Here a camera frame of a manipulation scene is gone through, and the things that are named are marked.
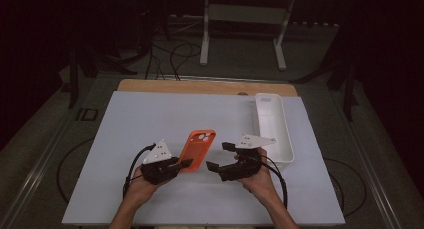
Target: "white table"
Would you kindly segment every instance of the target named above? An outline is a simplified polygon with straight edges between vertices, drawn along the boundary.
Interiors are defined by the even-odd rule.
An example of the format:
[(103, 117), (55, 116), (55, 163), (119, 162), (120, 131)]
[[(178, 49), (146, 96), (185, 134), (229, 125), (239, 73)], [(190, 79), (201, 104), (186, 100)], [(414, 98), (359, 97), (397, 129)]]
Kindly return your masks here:
[[(243, 89), (240, 85), (243, 83), (231, 87)], [(110, 223), (122, 200), (122, 185), (133, 158), (143, 147), (161, 139), (165, 139), (171, 153), (178, 155), (191, 130), (214, 129), (217, 136), (205, 160), (221, 165), (234, 163), (233, 154), (223, 151), (220, 144), (235, 142), (243, 133), (258, 133), (252, 120), (254, 106), (254, 98), (250, 96), (115, 92), (63, 223)], [(284, 109), (295, 155), (294, 161), (282, 171), (287, 182), (290, 214), (300, 225), (343, 224), (302, 100), (284, 98)], [(273, 179), (275, 186), (281, 188), (278, 179)], [(272, 224), (266, 210), (239, 182), (221, 182), (205, 164), (198, 171), (180, 174), (161, 187), (140, 208), (134, 222), (157, 226)]]

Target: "white plastic container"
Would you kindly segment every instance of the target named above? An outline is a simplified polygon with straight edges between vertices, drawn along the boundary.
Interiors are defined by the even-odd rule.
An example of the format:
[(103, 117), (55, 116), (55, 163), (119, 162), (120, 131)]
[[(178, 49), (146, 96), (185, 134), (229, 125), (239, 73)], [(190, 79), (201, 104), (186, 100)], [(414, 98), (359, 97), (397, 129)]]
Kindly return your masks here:
[(277, 94), (255, 95), (261, 137), (275, 138), (276, 143), (264, 146), (277, 167), (284, 168), (294, 160), (293, 149), (284, 114), (282, 98)]

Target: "white metal frame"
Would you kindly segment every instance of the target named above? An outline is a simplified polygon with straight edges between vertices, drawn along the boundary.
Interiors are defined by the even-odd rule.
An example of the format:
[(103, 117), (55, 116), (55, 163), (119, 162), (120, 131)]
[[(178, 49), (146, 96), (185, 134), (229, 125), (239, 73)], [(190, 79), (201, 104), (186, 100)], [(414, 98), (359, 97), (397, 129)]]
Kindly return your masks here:
[(248, 7), (235, 5), (209, 4), (205, 0), (203, 16), (203, 41), (200, 53), (200, 65), (208, 64), (209, 54), (209, 20), (224, 20), (237, 22), (256, 22), (281, 25), (281, 31), (277, 38), (274, 38), (274, 49), (277, 57), (278, 69), (284, 71), (287, 69), (284, 60), (281, 43), (286, 32), (291, 10), (295, 0), (290, 0), (288, 8), (267, 8), (267, 7)]

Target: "orange phone case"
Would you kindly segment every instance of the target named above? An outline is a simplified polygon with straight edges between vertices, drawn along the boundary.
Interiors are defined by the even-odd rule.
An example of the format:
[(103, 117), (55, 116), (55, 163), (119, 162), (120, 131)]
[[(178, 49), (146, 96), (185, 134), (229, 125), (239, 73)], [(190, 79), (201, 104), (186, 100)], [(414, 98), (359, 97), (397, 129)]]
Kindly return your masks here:
[(192, 172), (199, 168), (215, 135), (214, 130), (195, 130), (190, 133), (178, 159), (178, 163), (189, 159), (193, 159), (193, 162), (189, 167), (181, 169), (180, 172)]

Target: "floor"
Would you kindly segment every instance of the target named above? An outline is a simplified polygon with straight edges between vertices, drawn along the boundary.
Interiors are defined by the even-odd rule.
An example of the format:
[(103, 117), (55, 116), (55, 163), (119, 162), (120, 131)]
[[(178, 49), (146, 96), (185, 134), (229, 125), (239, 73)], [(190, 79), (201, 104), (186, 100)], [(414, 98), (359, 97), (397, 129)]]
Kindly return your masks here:
[[(173, 40), (157, 32), (148, 78), (175, 80), (174, 65), (181, 80), (288, 83), (317, 69), (337, 33), (332, 27), (290, 26), (283, 42), (288, 69), (282, 72), (272, 47), (274, 28), (225, 23), (211, 28), (209, 61), (202, 67), (200, 19), (171, 18)], [(132, 54), (122, 51), (124, 57)], [(67, 108), (69, 94), (58, 91), (1, 151), (0, 181), (7, 182), (0, 184), (1, 228), (76, 228), (62, 225), (61, 219), (110, 96), (120, 80), (144, 78), (149, 59), (147, 55), (128, 65), (138, 72), (136, 76), (122, 75), (101, 63), (96, 78), (80, 73), (81, 94), (74, 109)], [(68, 68), (61, 75), (69, 81)], [(341, 110), (343, 90), (329, 91), (329, 76), (295, 87), (346, 218), (345, 225), (333, 228), (424, 228), (423, 199), (360, 82), (355, 83), (356, 104), (349, 122)], [(81, 108), (97, 111), (97, 118), (81, 119)]]

